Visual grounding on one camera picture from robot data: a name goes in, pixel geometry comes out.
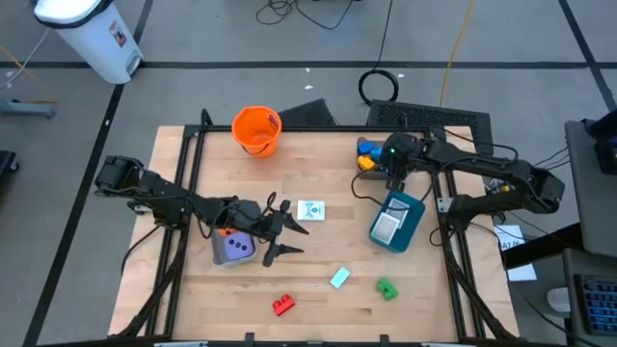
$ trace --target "orange bucket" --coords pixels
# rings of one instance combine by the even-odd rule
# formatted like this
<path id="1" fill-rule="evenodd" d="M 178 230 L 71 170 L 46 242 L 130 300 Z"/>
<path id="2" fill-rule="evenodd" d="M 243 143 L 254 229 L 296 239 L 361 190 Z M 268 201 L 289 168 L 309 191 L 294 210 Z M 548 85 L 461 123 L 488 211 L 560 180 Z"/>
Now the orange bucket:
<path id="1" fill-rule="evenodd" d="M 281 130 L 281 117 L 265 106 L 245 107 L 231 124 L 235 141 L 255 158 L 265 158 L 274 153 Z"/>

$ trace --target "small card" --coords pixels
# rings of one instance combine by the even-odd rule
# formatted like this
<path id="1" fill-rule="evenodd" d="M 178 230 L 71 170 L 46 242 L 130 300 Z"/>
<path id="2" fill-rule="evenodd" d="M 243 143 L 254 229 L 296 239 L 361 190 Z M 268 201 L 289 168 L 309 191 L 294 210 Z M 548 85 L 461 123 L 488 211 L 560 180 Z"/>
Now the small card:
<path id="1" fill-rule="evenodd" d="M 407 212 L 409 212 L 409 205 L 407 203 L 395 198 L 389 200 L 386 214 L 400 221 L 398 228 L 403 227 L 403 222 L 407 218 Z"/>
<path id="2" fill-rule="evenodd" d="M 326 203 L 324 201 L 299 200 L 299 221 L 324 221 L 326 220 Z"/>
<path id="3" fill-rule="evenodd" d="M 336 289 L 339 289 L 345 280 L 349 277 L 351 272 L 347 270 L 344 266 L 338 269 L 336 275 L 330 280 L 330 284 L 333 285 Z"/>
<path id="4" fill-rule="evenodd" d="M 375 227 L 371 230 L 370 234 L 379 241 L 389 245 L 400 224 L 401 221 L 382 212 L 379 214 L 377 223 L 375 223 Z"/>

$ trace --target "white trash can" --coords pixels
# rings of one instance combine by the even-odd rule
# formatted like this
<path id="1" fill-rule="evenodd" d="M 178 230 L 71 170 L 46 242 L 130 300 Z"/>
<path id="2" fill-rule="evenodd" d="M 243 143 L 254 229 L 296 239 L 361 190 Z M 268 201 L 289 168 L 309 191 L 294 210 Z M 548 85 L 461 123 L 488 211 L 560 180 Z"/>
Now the white trash can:
<path id="1" fill-rule="evenodd" d="M 68 43 L 109 83 L 124 84 L 144 59 L 113 0 L 40 0 L 37 20 Z"/>

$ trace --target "concrete floor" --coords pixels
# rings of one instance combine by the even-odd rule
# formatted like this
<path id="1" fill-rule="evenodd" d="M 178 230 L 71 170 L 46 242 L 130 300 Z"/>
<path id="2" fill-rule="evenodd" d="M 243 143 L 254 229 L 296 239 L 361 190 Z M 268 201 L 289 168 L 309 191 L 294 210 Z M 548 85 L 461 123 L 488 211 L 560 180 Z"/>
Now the concrete floor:
<path id="1" fill-rule="evenodd" d="M 130 28 L 151 0 L 118 0 Z M 285 109 L 323 97 L 343 124 L 364 124 L 368 108 L 357 94 L 366 68 L 346 62 L 371 61 L 379 52 L 387 1 L 354 3 L 335 31 L 314 26 L 294 11 L 279 25 L 255 22 L 266 0 L 154 0 L 140 46 L 147 62 L 311 62 L 332 67 L 260 68 L 255 64 L 216 68 L 143 68 L 124 87 L 103 155 L 141 158 L 151 154 L 158 126 L 195 123 L 206 107 L 216 123 L 229 124 L 245 105 Z M 598 62 L 617 61 L 611 0 L 570 0 L 580 29 Z M 394 0 L 384 61 L 447 61 L 466 9 L 464 1 Z M 344 0 L 313 3 L 303 9 L 334 23 Z M 0 44 L 24 59 L 43 29 L 28 1 L 0 4 Z M 557 0 L 478 0 L 458 61 L 575 62 L 584 55 Z M 8 62 L 0 56 L 0 64 Z M 51 33 L 33 62 L 81 62 Z M 33 72 L 51 86 L 59 100 L 54 120 L 0 117 L 0 148 L 18 153 L 22 169 L 2 194 L 0 208 L 0 336 L 3 346 L 19 345 L 37 305 L 58 248 L 68 214 L 92 152 L 114 86 L 88 68 L 39 67 Z M 535 162 L 565 146 L 566 120 L 598 118 L 608 109 L 589 67 L 540 69 L 455 68 L 450 73 L 445 107 L 491 114 L 496 143 L 516 147 Z M 0 75 L 12 68 L 0 69 Z M 436 106 L 443 70 L 389 68 L 399 78 L 399 101 Z M 603 69 L 606 84 L 617 92 L 617 70 Z M 305 90 L 306 85 L 313 86 Z M 367 93 L 389 97 L 388 82 L 369 79 Z M 0 93 L 2 98 L 42 98 L 27 77 Z M 547 230 L 577 221 L 568 166 L 554 171 L 567 184 L 561 209 L 549 216 L 519 215 Z M 517 220 L 508 221 L 515 224 Z M 116 200 L 89 194 L 65 270 L 39 343 L 103 338 L 107 334 L 120 282 L 120 263 L 128 248 L 134 216 Z M 539 236 L 523 225 L 524 233 Z M 518 288 L 546 313 L 542 295 L 563 284 L 559 258 L 536 264 L 539 280 Z M 565 341 L 513 296 L 522 336 L 538 342 Z"/>

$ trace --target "white card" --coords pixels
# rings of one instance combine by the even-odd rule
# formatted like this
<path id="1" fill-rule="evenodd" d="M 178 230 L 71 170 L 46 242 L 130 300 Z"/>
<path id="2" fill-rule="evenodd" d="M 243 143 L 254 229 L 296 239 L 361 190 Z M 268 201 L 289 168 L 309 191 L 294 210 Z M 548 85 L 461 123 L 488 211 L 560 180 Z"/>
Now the white card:
<path id="1" fill-rule="evenodd" d="M 405 218 L 407 218 L 407 212 L 409 212 L 409 205 L 399 199 L 392 198 L 389 200 L 388 207 L 394 209 L 387 208 L 386 214 L 400 221 L 400 223 L 398 224 L 398 228 L 403 227 L 403 221 L 405 221 Z"/>
<path id="2" fill-rule="evenodd" d="M 379 241 L 389 245 L 400 224 L 400 220 L 382 212 L 379 214 L 377 223 L 375 223 L 375 227 L 371 230 L 370 234 Z"/>
<path id="3" fill-rule="evenodd" d="M 501 250 L 505 251 L 509 248 L 513 248 L 524 243 L 522 238 L 512 237 L 512 235 L 508 235 L 506 232 L 511 233 L 517 237 L 523 237 L 523 233 L 521 232 L 521 228 L 519 226 L 495 226 L 495 233 L 499 238 L 499 243 L 501 244 Z M 532 264 L 527 264 L 523 266 L 519 266 L 518 268 L 508 270 L 508 279 L 510 281 L 520 281 L 520 280 L 537 280 L 536 272 L 533 269 Z"/>
<path id="4" fill-rule="evenodd" d="M 324 201 L 299 200 L 299 221 L 324 221 L 326 219 L 326 203 Z"/>

